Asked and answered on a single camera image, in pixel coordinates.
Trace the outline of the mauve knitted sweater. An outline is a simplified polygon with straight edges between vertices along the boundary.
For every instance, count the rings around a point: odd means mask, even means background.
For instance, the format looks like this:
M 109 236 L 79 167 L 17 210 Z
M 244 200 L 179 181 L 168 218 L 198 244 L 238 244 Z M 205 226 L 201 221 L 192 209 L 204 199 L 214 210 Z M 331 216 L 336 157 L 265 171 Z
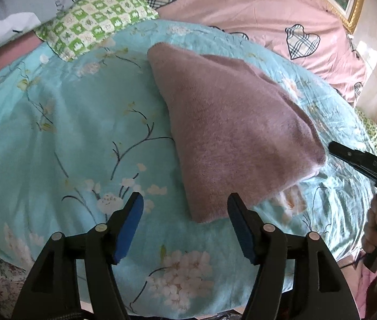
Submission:
M 168 43 L 154 45 L 147 57 L 195 222 L 226 217 L 232 193 L 253 207 L 325 164 L 312 120 L 262 70 Z

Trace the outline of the pink heart-print duvet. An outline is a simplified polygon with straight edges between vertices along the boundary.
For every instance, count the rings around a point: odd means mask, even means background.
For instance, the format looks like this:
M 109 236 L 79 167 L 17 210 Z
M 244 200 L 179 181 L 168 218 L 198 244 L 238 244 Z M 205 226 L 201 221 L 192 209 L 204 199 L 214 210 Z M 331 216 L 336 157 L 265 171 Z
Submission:
M 350 104 L 366 66 L 341 18 L 322 0 L 146 0 L 162 19 L 239 35 L 321 77 Z

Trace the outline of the green checkered pillow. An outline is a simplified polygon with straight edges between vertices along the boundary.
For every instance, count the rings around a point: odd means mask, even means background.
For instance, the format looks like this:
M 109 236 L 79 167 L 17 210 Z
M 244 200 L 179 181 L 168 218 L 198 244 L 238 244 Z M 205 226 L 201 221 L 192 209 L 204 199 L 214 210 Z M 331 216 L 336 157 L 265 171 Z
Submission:
M 62 60 L 72 61 L 115 33 L 158 17 L 146 0 L 79 0 L 35 33 Z

